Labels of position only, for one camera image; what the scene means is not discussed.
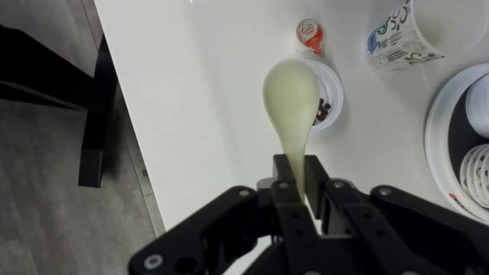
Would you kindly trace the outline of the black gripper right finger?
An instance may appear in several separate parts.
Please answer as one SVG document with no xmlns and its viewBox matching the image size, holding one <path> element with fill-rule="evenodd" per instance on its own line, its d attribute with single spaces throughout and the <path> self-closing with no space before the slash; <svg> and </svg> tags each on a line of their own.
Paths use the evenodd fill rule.
<svg viewBox="0 0 489 275">
<path fill-rule="evenodd" d="M 358 241 L 373 275 L 489 275 L 489 227 L 404 189 L 369 194 L 306 157 L 306 194 L 328 235 Z"/>
</svg>

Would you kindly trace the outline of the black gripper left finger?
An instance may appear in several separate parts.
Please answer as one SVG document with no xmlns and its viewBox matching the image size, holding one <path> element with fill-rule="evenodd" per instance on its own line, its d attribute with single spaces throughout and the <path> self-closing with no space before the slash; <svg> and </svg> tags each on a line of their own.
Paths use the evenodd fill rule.
<svg viewBox="0 0 489 275">
<path fill-rule="evenodd" d="M 244 275 L 331 275 L 326 239 L 314 224 L 322 213 L 318 184 L 328 172 L 318 157 L 306 158 L 309 200 L 302 201 L 288 157 L 277 154 L 274 165 L 270 184 L 233 186 L 138 250 L 129 275 L 224 275 L 263 236 L 273 243 Z"/>
</svg>

